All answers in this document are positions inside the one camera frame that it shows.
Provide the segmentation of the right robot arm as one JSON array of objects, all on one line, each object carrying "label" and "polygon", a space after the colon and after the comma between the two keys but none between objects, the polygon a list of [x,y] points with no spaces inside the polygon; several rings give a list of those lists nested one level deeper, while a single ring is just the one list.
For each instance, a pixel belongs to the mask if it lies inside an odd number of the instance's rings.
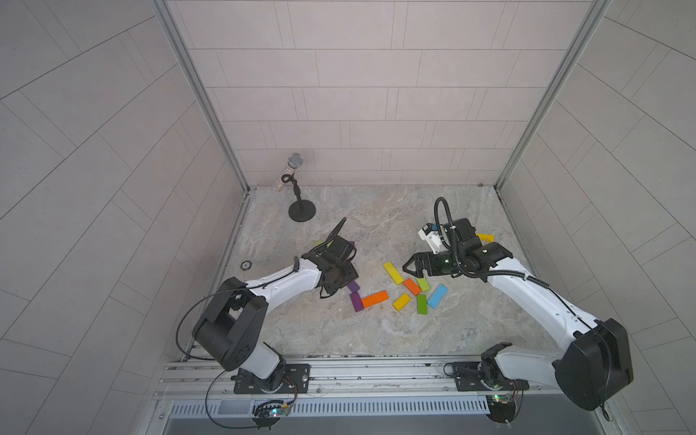
[{"label": "right robot arm", "polygon": [[602,321],[558,295],[497,242],[484,243],[467,219],[428,223],[418,235],[428,245],[403,265],[418,278],[480,279],[531,315],[558,345],[555,352],[500,343],[485,351],[474,375],[491,390],[516,381],[558,388],[583,410],[594,411],[634,380],[628,333],[616,320]]}]

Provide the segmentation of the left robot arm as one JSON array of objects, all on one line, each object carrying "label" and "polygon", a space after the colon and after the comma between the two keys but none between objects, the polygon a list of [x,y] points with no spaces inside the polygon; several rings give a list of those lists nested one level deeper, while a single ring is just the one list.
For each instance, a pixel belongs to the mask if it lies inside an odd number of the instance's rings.
[{"label": "left robot arm", "polygon": [[286,360],[260,341],[266,315],[315,288],[328,298],[355,281],[355,254],[353,243],[331,236],[272,275],[249,282],[230,277],[193,326],[192,339],[225,371],[238,370],[259,388],[275,391],[285,377]]}]

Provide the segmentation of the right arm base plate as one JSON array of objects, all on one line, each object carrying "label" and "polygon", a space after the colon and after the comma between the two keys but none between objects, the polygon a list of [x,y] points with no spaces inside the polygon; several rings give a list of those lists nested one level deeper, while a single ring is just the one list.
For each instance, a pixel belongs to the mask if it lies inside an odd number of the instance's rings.
[{"label": "right arm base plate", "polygon": [[454,380],[459,392],[517,393],[529,389],[528,381],[506,378],[483,362],[451,362],[443,372]]}]

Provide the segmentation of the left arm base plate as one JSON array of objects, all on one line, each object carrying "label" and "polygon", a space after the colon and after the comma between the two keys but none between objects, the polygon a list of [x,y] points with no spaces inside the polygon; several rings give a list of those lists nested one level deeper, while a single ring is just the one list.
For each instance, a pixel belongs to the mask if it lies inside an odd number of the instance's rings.
[{"label": "left arm base plate", "polygon": [[307,393],[310,364],[280,364],[270,377],[262,379],[250,371],[239,368],[235,381],[235,394]]}]

